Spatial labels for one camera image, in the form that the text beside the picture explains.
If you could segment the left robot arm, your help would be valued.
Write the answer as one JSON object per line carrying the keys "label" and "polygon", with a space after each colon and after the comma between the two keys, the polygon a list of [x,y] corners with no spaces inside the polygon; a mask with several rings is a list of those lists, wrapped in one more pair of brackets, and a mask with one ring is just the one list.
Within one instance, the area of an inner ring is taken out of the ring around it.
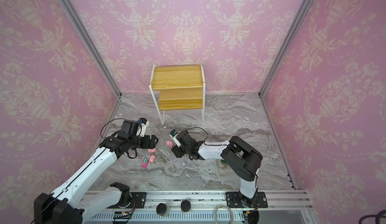
{"label": "left robot arm", "polygon": [[34,201],[34,224],[83,224],[111,206],[135,205],[130,187],[115,182],[106,190],[83,200],[100,175],[130,150],[153,149],[159,139],[146,135],[149,121],[125,119],[121,129],[105,137],[92,156],[63,184],[50,194],[42,193]]}

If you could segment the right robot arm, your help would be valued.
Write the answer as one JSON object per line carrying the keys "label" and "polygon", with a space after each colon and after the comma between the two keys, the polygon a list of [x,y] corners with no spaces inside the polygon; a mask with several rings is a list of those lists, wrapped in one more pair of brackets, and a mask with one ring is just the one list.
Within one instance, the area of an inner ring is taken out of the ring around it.
{"label": "right robot arm", "polygon": [[173,129],[169,136],[175,143],[171,150],[177,158],[187,155],[191,160],[222,160],[240,177],[240,189],[231,193],[228,207],[259,208],[257,179],[263,156],[258,150],[238,136],[218,143],[196,141],[187,130],[178,133]]}

